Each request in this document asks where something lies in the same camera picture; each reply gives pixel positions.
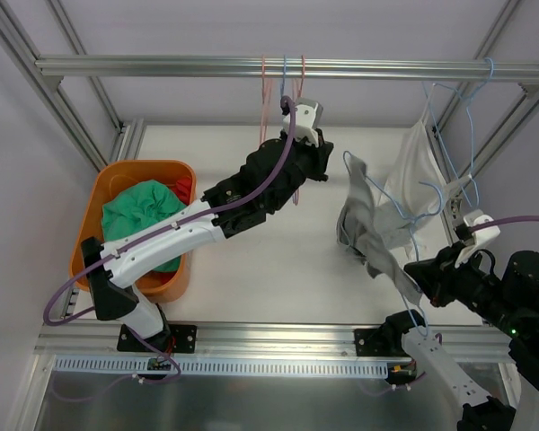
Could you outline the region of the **green tank top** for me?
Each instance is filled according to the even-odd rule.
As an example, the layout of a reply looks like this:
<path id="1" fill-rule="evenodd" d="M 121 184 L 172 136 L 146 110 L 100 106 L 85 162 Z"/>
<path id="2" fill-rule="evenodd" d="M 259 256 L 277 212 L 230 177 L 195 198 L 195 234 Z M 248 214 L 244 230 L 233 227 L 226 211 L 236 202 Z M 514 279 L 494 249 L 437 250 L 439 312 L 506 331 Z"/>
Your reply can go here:
<path id="1" fill-rule="evenodd" d="M 102 206 L 102 234 L 106 242 L 139 233 L 158 222 L 154 217 L 156 180 L 139 182 Z"/>

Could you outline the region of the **grey tank top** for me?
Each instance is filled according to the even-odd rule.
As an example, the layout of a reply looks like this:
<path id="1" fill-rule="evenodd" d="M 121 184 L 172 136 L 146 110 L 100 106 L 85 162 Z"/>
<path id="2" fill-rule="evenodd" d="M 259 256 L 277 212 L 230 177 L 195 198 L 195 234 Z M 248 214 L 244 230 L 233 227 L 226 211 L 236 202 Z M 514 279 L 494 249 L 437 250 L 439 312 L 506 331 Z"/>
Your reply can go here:
<path id="1" fill-rule="evenodd" d="M 349 189 L 336 223 L 339 246 L 365 266 L 371 278 L 387 276 L 411 304 L 420 305 L 422 292 L 386 248 L 375 227 L 376 205 L 367 184 L 367 165 L 349 151 L 342 160 L 349 176 Z"/>

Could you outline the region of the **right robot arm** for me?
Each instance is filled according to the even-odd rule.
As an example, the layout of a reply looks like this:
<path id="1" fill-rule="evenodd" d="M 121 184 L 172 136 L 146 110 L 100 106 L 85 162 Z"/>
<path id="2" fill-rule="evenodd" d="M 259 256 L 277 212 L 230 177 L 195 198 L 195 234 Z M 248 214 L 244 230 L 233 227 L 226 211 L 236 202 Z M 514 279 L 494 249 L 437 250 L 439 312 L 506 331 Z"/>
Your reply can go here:
<path id="1" fill-rule="evenodd" d="M 435 258 L 406 265 L 404 271 L 436 307 L 459 302 L 507 335 L 508 355 L 520 378 L 515 408 L 485 391 L 457 364 L 436 339 L 420 335 L 415 327 L 424 320 L 417 312 L 385 319 L 376 330 L 380 344 L 394 356 L 410 356 L 452 407 L 459 413 L 459 430 L 539 430 L 539 252 L 513 253 L 502 277 L 480 269 L 475 251 L 457 263 L 462 245 L 442 249 Z"/>

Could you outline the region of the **white tank top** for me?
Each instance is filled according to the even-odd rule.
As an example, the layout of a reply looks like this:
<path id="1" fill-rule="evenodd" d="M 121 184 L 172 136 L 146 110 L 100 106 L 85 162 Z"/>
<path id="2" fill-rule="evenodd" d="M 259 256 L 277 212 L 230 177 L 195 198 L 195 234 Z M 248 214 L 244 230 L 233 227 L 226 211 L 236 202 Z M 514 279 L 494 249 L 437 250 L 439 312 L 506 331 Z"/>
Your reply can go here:
<path id="1" fill-rule="evenodd" d="M 438 216 L 446 203 L 446 181 L 431 151 L 426 121 L 408 129 L 386 177 L 371 180 L 375 227 L 387 249 L 417 250 L 411 236 Z"/>

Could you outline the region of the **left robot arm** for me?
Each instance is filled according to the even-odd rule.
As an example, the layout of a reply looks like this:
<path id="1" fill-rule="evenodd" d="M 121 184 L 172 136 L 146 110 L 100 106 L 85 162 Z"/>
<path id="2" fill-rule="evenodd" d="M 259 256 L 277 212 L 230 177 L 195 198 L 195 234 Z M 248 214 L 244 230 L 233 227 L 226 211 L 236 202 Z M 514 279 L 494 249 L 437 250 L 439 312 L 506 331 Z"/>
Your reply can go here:
<path id="1" fill-rule="evenodd" d="M 239 171 L 182 210 L 116 240 L 90 237 L 80 248 L 99 321 L 118 321 L 149 351 L 171 336 L 161 307 L 136 286 L 146 273 L 203 245 L 230 239 L 266 222 L 307 181 L 326 181 L 333 144 L 320 129 L 294 137 L 282 132 L 250 153 Z"/>

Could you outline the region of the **red tank top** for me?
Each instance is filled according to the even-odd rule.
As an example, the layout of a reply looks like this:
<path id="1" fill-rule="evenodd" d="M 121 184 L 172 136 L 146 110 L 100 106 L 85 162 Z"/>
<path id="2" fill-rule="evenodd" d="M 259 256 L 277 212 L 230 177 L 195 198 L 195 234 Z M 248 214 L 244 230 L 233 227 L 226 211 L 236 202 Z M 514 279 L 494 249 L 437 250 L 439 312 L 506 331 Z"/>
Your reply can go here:
<path id="1" fill-rule="evenodd" d="M 173 185 L 157 182 L 154 185 L 155 210 L 154 217 L 157 222 L 173 216 L 182 211 L 191 198 L 192 180 L 189 176 L 184 176 L 173 183 Z M 176 274 L 181 265 L 181 258 L 171 259 L 154 270 L 160 284 L 169 282 Z"/>

